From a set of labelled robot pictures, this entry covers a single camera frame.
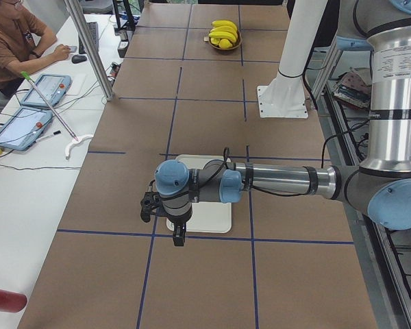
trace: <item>blue case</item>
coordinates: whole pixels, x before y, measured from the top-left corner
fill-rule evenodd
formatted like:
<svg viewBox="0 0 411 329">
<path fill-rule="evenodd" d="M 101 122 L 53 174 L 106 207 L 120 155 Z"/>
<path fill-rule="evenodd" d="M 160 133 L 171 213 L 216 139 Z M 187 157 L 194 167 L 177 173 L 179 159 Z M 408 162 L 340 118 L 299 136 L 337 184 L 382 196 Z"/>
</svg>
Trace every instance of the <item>blue case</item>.
<svg viewBox="0 0 411 329">
<path fill-rule="evenodd" d="M 52 120 L 52 111 L 21 106 L 0 128 L 0 147 L 25 151 Z"/>
<path fill-rule="evenodd" d="M 35 81 L 35 85 L 49 100 L 49 103 L 56 106 L 70 88 L 71 77 L 69 75 L 42 74 Z M 33 88 L 30 88 L 20 103 L 35 108 L 49 108 Z"/>
</svg>

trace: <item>bunch of bananas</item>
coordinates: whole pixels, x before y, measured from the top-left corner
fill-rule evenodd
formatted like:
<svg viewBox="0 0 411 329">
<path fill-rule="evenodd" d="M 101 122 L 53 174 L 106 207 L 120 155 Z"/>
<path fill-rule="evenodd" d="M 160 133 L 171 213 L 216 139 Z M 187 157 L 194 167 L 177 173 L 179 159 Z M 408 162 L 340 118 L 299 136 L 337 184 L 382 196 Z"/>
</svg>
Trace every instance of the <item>bunch of bananas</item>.
<svg viewBox="0 0 411 329">
<path fill-rule="evenodd" d="M 208 34 L 210 43 L 222 49 L 234 47 L 238 40 L 238 27 L 231 21 L 220 20 L 212 22 L 213 28 Z"/>
</svg>

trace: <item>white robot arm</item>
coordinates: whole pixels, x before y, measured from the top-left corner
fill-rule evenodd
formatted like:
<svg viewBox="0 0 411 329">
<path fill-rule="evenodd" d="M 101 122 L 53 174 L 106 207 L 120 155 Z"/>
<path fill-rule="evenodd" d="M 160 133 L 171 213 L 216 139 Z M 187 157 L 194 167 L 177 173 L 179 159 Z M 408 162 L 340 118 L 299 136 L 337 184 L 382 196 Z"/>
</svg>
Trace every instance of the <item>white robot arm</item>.
<svg viewBox="0 0 411 329">
<path fill-rule="evenodd" d="M 168 217 L 175 227 L 174 244 L 184 245 L 192 202 L 237 202 L 243 191 L 256 189 L 319 194 L 347 202 L 387 228 L 411 228 L 411 0 L 341 0 L 338 37 L 341 49 L 371 45 L 375 52 L 369 151 L 359 167 L 212 161 L 202 170 L 188 170 L 169 160 L 155 172 L 158 192 L 150 184 L 145 193 L 142 219 Z"/>
</svg>

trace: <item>white plate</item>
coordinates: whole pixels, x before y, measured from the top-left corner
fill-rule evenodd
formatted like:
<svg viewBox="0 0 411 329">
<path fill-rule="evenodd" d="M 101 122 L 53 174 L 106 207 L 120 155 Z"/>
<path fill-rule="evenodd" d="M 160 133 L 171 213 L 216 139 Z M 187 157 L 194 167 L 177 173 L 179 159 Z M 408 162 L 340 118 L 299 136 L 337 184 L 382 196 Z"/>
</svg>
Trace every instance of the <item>white plate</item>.
<svg viewBox="0 0 411 329">
<path fill-rule="evenodd" d="M 176 160 L 189 169 L 202 169 L 211 160 L 223 160 L 222 156 L 179 155 Z M 193 215 L 186 224 L 187 232 L 227 233 L 232 228 L 232 204 L 220 202 L 199 202 L 192 204 Z M 167 219 L 166 226 L 173 231 L 173 224 Z"/>
</svg>

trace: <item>computer mouse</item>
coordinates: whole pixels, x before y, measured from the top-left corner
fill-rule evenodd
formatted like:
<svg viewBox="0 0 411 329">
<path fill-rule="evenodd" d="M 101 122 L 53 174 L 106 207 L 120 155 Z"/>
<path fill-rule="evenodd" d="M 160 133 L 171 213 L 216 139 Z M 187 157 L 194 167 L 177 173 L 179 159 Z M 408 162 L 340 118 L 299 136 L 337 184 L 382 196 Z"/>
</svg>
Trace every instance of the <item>computer mouse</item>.
<svg viewBox="0 0 411 329">
<path fill-rule="evenodd" d="M 84 55 L 73 55 L 73 57 L 71 58 L 71 62 L 73 64 L 77 64 L 80 62 L 85 62 L 87 60 L 87 57 Z"/>
</svg>

